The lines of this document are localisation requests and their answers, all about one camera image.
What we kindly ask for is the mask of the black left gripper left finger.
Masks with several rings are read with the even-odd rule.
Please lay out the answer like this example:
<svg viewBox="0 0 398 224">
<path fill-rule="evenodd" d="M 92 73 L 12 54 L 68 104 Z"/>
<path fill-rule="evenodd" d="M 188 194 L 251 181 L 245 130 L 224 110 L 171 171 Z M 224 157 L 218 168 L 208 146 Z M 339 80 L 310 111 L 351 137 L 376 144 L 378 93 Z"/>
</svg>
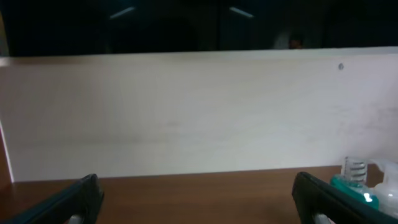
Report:
<svg viewBox="0 0 398 224">
<path fill-rule="evenodd" d="M 104 200 L 99 178 L 89 174 L 29 209 L 7 219 L 6 224 L 52 224 L 97 221 Z"/>
</svg>

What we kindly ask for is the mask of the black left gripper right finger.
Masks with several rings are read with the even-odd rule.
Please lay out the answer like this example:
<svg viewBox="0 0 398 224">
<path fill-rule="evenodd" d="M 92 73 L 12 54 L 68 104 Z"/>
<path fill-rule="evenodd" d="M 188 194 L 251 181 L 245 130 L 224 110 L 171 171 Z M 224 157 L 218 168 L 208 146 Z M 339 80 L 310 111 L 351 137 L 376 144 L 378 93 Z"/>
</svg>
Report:
<svg viewBox="0 0 398 224">
<path fill-rule="evenodd" d="M 299 172 L 292 197 L 301 223 L 326 215 L 336 224 L 397 224 L 397 219 L 366 205 L 308 172 Z"/>
</svg>

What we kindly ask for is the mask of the teal Listerine mouthwash bottle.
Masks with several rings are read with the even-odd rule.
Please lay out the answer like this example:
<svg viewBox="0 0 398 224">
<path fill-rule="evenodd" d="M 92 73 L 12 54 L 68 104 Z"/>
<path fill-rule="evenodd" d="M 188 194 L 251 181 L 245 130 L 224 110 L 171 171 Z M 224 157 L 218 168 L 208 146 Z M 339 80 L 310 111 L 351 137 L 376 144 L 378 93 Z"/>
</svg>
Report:
<svg viewBox="0 0 398 224">
<path fill-rule="evenodd" d="M 379 209 L 379 200 L 373 190 L 366 185 L 368 162 L 357 157 L 345 157 L 340 174 L 330 179 L 330 185 L 356 200 Z"/>
</svg>

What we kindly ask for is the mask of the purple foaming soap pump bottle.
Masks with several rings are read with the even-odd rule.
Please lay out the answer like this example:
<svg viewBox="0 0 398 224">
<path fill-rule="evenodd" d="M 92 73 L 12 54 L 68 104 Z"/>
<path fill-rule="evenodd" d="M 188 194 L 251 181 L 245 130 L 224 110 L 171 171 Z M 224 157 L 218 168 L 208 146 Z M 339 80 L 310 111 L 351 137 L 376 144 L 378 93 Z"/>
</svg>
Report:
<svg viewBox="0 0 398 224">
<path fill-rule="evenodd" d="M 379 210 L 397 218 L 397 163 L 386 159 L 371 159 L 384 174 L 381 183 L 374 187 L 379 199 Z"/>
</svg>

